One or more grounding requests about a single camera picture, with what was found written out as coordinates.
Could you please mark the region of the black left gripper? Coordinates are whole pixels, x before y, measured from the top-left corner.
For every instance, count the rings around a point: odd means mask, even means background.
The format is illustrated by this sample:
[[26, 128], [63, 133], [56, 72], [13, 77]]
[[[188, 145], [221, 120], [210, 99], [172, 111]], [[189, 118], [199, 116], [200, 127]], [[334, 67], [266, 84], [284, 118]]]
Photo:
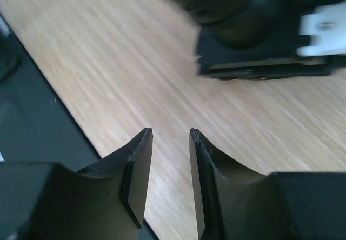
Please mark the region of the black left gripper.
[[345, 54], [302, 57], [297, 48], [303, 15], [314, 8], [301, 0], [204, 0], [194, 8], [200, 24], [196, 45], [199, 74], [220, 80], [328, 76], [345, 67]]

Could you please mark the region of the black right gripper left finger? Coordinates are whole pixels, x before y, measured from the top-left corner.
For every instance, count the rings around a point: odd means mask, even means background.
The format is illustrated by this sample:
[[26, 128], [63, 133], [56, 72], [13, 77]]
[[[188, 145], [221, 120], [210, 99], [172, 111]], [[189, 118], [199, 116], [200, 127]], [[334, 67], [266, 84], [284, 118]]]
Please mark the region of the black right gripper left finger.
[[136, 239], [144, 222], [153, 134], [79, 171], [1, 163], [1, 239]]

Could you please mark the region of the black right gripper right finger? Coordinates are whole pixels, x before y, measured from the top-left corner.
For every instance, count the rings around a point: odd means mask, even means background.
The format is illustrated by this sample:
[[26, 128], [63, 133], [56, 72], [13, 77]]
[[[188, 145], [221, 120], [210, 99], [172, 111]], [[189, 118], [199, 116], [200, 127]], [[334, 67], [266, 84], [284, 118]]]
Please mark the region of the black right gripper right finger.
[[345, 173], [251, 170], [190, 130], [199, 239], [345, 239]]

